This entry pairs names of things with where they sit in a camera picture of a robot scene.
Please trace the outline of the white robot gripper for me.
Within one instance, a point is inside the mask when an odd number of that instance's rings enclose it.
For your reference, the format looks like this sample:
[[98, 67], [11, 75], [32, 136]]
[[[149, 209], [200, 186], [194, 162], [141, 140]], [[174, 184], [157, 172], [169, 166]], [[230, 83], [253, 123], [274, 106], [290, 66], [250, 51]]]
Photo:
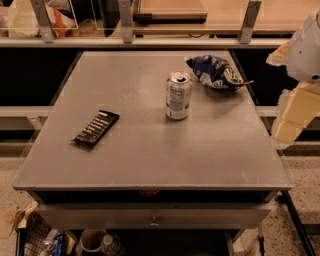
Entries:
[[271, 136], [275, 144], [292, 144], [320, 113], [320, 10], [313, 11], [290, 42], [268, 55], [266, 63], [286, 65], [291, 78], [300, 81], [284, 89], [278, 100]]

